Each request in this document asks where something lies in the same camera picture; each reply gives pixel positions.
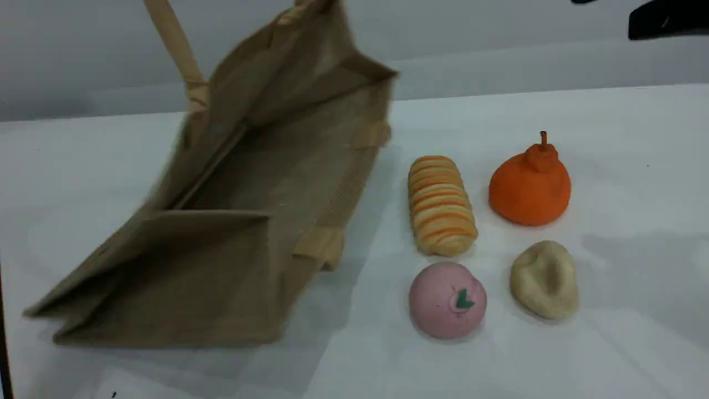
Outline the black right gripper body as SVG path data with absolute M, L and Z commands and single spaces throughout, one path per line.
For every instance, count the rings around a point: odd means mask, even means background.
M 708 35 L 708 1 L 650 1 L 629 15 L 629 40 L 689 35 Z

